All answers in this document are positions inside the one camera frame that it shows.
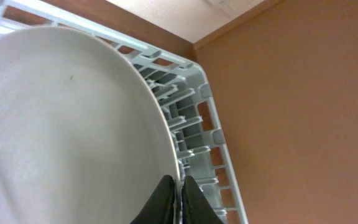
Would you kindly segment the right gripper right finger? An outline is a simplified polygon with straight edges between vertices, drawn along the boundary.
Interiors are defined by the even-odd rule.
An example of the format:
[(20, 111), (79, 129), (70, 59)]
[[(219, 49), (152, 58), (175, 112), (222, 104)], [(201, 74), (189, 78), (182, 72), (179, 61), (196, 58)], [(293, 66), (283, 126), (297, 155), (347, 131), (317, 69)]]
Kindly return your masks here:
[(181, 190), (183, 224), (223, 224), (192, 176), (186, 176)]

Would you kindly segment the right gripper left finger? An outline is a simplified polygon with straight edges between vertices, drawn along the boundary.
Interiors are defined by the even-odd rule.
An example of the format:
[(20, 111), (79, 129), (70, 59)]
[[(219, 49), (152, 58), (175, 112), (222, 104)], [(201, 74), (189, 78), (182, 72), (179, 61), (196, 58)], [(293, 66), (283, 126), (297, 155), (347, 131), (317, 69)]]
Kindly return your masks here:
[(175, 189), (173, 177), (163, 176), (131, 224), (173, 224)]

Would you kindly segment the grey round plate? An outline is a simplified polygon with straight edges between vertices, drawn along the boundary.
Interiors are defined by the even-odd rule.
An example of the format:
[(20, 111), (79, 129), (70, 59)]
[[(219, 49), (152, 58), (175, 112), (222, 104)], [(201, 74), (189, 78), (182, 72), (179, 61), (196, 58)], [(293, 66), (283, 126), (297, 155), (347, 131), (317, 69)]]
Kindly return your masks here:
[(128, 59), (68, 28), (0, 38), (0, 223), (129, 223), (165, 175), (173, 141)]

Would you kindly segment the grey plastic dishwasher rack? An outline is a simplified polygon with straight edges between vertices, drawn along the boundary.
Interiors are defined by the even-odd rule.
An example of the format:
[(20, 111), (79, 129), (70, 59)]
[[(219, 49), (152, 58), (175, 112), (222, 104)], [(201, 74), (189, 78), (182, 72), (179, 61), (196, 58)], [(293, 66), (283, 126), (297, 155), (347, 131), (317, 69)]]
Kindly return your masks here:
[(191, 175), (224, 223), (247, 223), (234, 168), (209, 81), (190, 47), (144, 28), (147, 39), (119, 32), (91, 17), (100, 11), (88, 1), (0, 1), (0, 36), (36, 25), (65, 26), (91, 34), (128, 58), (157, 96), (179, 156), (180, 174)]

